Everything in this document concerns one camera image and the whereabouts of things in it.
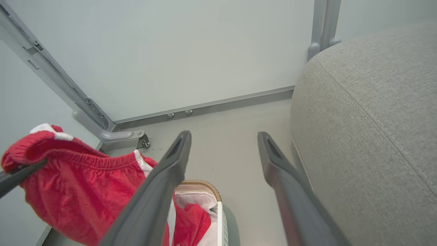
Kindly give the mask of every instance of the white wall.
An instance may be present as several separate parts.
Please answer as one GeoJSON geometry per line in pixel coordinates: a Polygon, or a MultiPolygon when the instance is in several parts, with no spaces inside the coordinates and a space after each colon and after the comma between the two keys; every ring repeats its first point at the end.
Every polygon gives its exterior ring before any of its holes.
{"type": "MultiPolygon", "coordinates": [[[[74,120],[73,110],[22,60],[27,61],[27,54],[1,24],[0,153],[41,123],[61,126],[97,147],[100,141],[74,120]]],[[[35,245],[46,226],[25,202],[20,187],[0,199],[0,245],[35,245]]]]}
{"type": "Polygon", "coordinates": [[[428,18],[437,18],[436,0],[345,0],[336,37],[346,41],[428,18]]]}
{"type": "Polygon", "coordinates": [[[111,120],[295,85],[312,0],[6,0],[111,120]]]}

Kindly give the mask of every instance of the white fabric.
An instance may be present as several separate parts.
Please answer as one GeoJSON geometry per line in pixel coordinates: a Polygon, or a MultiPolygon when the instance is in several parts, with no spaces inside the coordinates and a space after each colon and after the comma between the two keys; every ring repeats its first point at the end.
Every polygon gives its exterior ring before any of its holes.
{"type": "MultiPolygon", "coordinates": [[[[145,162],[139,152],[139,150],[134,150],[136,161],[138,162],[139,167],[144,172],[144,176],[149,176],[150,172],[153,170],[153,168],[145,162]]],[[[176,226],[176,209],[174,208],[174,201],[170,203],[170,208],[168,210],[167,215],[167,224],[169,229],[169,243],[170,245],[173,244],[173,235],[174,235],[174,228],[176,226]]]]}
{"type": "Polygon", "coordinates": [[[65,132],[56,132],[52,126],[50,126],[47,123],[41,124],[36,126],[34,129],[32,129],[29,134],[32,133],[36,133],[39,131],[49,131],[49,132],[53,132],[55,134],[55,139],[57,140],[66,140],[66,141],[72,141],[73,140],[73,136],[71,136],[70,134],[67,134],[65,132]]]}

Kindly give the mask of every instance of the metal bracket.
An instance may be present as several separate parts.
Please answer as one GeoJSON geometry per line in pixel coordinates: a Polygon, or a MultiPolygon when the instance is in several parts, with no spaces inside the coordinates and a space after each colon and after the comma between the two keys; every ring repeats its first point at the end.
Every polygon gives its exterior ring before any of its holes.
{"type": "Polygon", "coordinates": [[[340,38],[333,38],[329,41],[328,47],[334,46],[336,44],[341,43],[341,39],[340,38]]]}
{"type": "Polygon", "coordinates": [[[315,55],[317,55],[320,52],[320,44],[319,43],[312,43],[309,47],[308,47],[308,60],[311,60],[311,58],[313,58],[315,55]]]}
{"type": "Polygon", "coordinates": [[[73,117],[79,123],[81,123],[88,131],[96,136],[104,144],[113,143],[123,140],[138,139],[137,148],[141,145],[141,148],[150,147],[149,138],[145,131],[123,131],[123,132],[109,132],[100,128],[88,115],[82,110],[73,112],[73,117]]]}
{"type": "Polygon", "coordinates": [[[97,104],[91,99],[91,98],[85,98],[85,102],[88,104],[88,106],[93,110],[95,114],[97,114],[100,119],[102,120],[103,129],[108,129],[109,122],[108,119],[106,119],[105,115],[103,115],[103,111],[97,106],[97,104]]]}

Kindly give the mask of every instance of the baseboard trim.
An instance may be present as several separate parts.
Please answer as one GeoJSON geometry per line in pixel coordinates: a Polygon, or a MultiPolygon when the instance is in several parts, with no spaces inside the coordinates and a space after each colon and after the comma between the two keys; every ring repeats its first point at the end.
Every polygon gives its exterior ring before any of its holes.
{"type": "Polygon", "coordinates": [[[157,112],[157,113],[153,113],[153,114],[147,114],[147,115],[143,115],[143,116],[136,116],[136,117],[127,118],[127,119],[115,120],[114,123],[115,124],[120,124],[120,123],[130,122],[130,121],[139,120],[139,119],[146,119],[146,118],[151,118],[151,117],[156,117],[156,116],[161,116],[161,115],[167,115],[167,114],[171,114],[171,113],[182,112],[182,111],[190,110],[190,109],[198,109],[198,108],[203,108],[203,107],[209,107],[209,106],[213,106],[213,105],[217,105],[217,104],[222,104],[222,103],[227,103],[227,102],[234,102],[234,101],[254,98],[254,97],[258,97],[258,96],[270,95],[270,94],[273,94],[273,93],[278,93],[278,92],[283,92],[283,91],[290,91],[290,90],[293,90],[294,88],[295,88],[295,86],[292,85],[292,86],[287,86],[287,87],[278,88],[278,89],[269,90],[269,91],[262,91],[262,92],[258,92],[258,93],[242,95],[242,96],[237,96],[237,97],[233,97],[233,98],[227,98],[227,99],[218,100],[218,101],[206,102],[206,103],[197,104],[197,105],[188,106],[188,107],[183,107],[183,108],[178,108],[178,109],[171,109],[171,110],[167,110],[167,111],[161,111],[161,112],[157,112]]]}
{"type": "Polygon", "coordinates": [[[35,246],[42,246],[42,244],[44,243],[45,239],[49,235],[51,229],[52,229],[52,227],[47,225],[47,227],[45,228],[44,232],[41,234],[41,237],[39,238],[39,240],[38,240],[38,242],[36,243],[35,246]]]}
{"type": "Polygon", "coordinates": [[[290,99],[292,96],[293,86],[288,86],[284,88],[279,88],[270,91],[263,91],[259,93],[253,93],[244,96],[238,96],[234,98],[228,98],[198,105],[193,105],[184,108],[178,108],[163,112],[158,112],[154,114],[138,116],[130,119],[124,119],[120,121],[115,121],[116,126],[115,131],[121,131],[133,127],[145,126],[160,122],[165,122],[169,120],[184,119],[186,117],[193,117],[198,115],[203,115],[206,113],[219,112],[229,109],[242,108],[252,105],[257,105],[261,103],[274,102],[279,100],[290,99]],[[193,110],[193,113],[189,116],[185,115],[185,110],[193,110]],[[168,119],[167,114],[174,113],[174,117],[168,119]]]}

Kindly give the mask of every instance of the caster wheel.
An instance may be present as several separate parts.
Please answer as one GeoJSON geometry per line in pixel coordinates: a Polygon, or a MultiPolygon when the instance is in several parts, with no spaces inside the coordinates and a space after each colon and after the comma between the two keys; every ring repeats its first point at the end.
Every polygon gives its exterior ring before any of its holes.
{"type": "Polygon", "coordinates": [[[142,143],[142,147],[145,148],[145,149],[148,149],[148,148],[150,147],[150,143],[144,141],[144,142],[142,143]]]}

